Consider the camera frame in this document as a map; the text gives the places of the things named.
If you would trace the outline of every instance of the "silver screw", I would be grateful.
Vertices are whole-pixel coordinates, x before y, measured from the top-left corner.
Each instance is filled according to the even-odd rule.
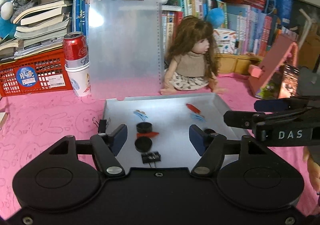
[[[294,217],[289,217],[289,218],[287,218],[287,219],[285,220],[284,224],[285,224],[285,225],[293,225],[293,224],[295,224],[295,222],[296,222],[296,220],[295,220]]]
[[[122,168],[119,166],[111,166],[107,169],[107,173],[109,174],[119,174],[122,172]]]
[[[205,166],[198,166],[194,171],[196,174],[208,174],[210,172],[210,169]]]
[[[33,224],[33,220],[30,218],[30,217],[24,217],[22,219],[22,222],[25,224],[25,225],[31,225]]]

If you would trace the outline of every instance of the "phone screen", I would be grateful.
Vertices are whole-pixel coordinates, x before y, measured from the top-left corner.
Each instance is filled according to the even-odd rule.
[[[295,96],[298,88],[299,70],[289,64],[284,66],[283,79],[280,87],[279,99]]]

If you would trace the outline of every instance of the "red soda can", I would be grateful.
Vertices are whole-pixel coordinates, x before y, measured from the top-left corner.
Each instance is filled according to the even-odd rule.
[[[63,37],[66,67],[77,68],[89,62],[87,42],[82,32],[71,32]]]

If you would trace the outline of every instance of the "brown hair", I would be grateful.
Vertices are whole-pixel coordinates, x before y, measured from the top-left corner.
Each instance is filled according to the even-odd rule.
[[[207,39],[209,49],[204,54],[205,77],[212,78],[212,72],[217,76],[218,61],[215,57],[215,50],[218,48],[213,37],[213,27],[209,22],[205,22],[194,16],[185,17],[178,25],[176,36],[166,54],[166,59],[170,62],[177,55],[185,55],[190,52],[196,42]]]

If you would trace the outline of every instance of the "transparent clipboard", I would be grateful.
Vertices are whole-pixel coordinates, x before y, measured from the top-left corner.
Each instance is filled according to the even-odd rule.
[[[157,95],[161,89],[161,4],[90,0],[89,62],[96,99]]]

